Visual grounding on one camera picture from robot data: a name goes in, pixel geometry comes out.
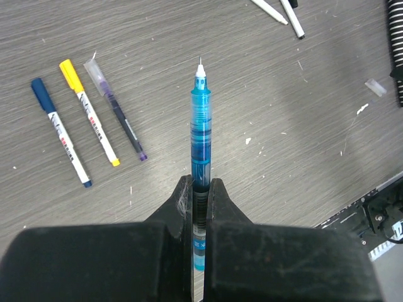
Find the white marker with blue end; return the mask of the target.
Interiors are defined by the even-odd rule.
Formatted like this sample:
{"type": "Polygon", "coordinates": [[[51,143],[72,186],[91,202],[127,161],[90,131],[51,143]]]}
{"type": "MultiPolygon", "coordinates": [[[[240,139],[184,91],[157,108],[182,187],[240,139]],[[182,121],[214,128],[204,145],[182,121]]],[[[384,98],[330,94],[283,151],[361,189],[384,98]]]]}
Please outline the white marker with blue end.
{"type": "Polygon", "coordinates": [[[74,144],[71,141],[67,130],[65,129],[62,120],[60,119],[60,116],[56,110],[56,107],[53,104],[53,101],[42,81],[41,78],[36,78],[31,81],[31,88],[33,90],[34,95],[36,96],[38,103],[46,112],[51,124],[53,125],[57,136],[71,162],[73,165],[76,174],[80,180],[80,182],[83,184],[85,188],[91,187],[92,182],[87,175],[87,172],[85,171],[79,157],[77,156],[77,153],[74,149],[74,144]]]}

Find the teal pen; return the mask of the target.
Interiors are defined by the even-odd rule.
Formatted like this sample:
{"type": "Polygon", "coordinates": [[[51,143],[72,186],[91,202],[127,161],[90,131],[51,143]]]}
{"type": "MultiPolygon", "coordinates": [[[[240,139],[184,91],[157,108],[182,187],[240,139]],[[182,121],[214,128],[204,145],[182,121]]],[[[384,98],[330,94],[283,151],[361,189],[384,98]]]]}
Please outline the teal pen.
{"type": "Polygon", "coordinates": [[[202,60],[191,90],[191,177],[193,191],[193,265],[205,270],[207,199],[211,183],[212,97],[202,60]]]}

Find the purple pen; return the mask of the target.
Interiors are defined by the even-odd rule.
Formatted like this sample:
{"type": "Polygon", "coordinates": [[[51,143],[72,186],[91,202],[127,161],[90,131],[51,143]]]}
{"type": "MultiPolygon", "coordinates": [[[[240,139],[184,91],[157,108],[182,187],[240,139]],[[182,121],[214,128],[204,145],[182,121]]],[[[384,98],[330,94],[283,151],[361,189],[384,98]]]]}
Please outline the purple pen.
{"type": "Polygon", "coordinates": [[[121,124],[125,134],[127,135],[128,139],[130,140],[130,143],[132,144],[134,150],[136,151],[137,155],[139,156],[141,161],[147,160],[147,155],[145,154],[134,130],[132,129],[129,121],[127,120],[124,112],[122,111],[120,105],[118,104],[118,101],[116,100],[116,97],[111,89],[111,94],[105,95],[105,98],[108,100],[108,102],[111,105],[111,108],[113,112],[115,113],[119,123],[121,124]]]}

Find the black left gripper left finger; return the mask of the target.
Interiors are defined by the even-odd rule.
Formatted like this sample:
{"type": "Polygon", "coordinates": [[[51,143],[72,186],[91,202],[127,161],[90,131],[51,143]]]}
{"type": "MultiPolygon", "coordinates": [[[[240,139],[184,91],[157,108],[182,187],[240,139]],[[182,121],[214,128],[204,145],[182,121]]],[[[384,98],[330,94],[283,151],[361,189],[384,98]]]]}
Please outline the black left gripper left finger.
{"type": "Polygon", "coordinates": [[[27,228],[1,260],[2,301],[191,301],[191,178],[142,222],[27,228]]]}

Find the white marker with yellow end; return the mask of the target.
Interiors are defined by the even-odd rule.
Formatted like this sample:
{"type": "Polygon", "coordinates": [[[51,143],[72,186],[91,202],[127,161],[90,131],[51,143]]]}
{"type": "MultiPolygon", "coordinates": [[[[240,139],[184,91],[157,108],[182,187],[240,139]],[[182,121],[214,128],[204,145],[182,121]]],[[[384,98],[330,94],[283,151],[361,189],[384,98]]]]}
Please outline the white marker with yellow end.
{"type": "Polygon", "coordinates": [[[67,81],[69,87],[75,92],[78,100],[80,101],[86,116],[91,124],[91,128],[94,130],[98,141],[100,142],[103,150],[105,151],[108,161],[113,167],[120,165],[120,160],[116,156],[110,141],[106,137],[102,124],[96,114],[85,90],[81,83],[81,80],[71,62],[70,59],[64,60],[59,64],[59,68],[67,81]]]}

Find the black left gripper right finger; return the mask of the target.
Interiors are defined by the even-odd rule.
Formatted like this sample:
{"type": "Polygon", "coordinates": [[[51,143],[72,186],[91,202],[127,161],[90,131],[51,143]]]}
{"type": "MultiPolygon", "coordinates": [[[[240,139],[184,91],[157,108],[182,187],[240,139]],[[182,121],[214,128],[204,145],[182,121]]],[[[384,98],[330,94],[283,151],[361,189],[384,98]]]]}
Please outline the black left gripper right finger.
{"type": "Polygon", "coordinates": [[[349,233],[260,225],[210,185],[205,301],[381,301],[366,251],[349,233]]]}

